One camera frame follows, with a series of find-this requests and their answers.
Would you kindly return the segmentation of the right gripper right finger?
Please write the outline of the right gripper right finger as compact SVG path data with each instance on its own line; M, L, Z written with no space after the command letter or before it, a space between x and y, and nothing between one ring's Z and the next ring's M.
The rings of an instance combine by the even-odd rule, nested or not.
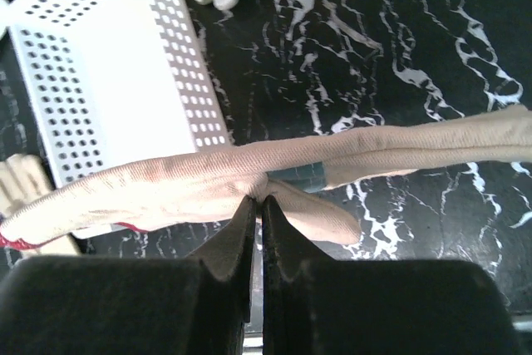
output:
M288 222L272 195L262 205L265 354L312 354L313 322L305 288L307 261L331 261Z

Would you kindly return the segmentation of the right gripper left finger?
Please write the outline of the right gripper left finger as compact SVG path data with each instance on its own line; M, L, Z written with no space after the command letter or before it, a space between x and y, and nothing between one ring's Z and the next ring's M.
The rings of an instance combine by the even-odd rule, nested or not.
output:
M244 197L230 222L191 256L200 267L188 354L240 354L250 321L256 201Z

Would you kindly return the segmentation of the tan leather glove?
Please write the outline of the tan leather glove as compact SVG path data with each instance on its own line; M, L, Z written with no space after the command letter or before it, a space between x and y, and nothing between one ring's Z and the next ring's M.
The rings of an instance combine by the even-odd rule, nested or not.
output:
M1 221L50 192L52 184L38 156L15 154L1 162ZM81 255L77 243L70 235L37 249L21 249L20 253L23 258L37 255Z
M530 159L531 113L514 105L420 126L369 126L138 160L24 205L1 223L1 244L33 249L105 224L151 231L226 220L244 197L262 202L270 195L308 239L354 244L358 221L318 198L320 190L467 162Z

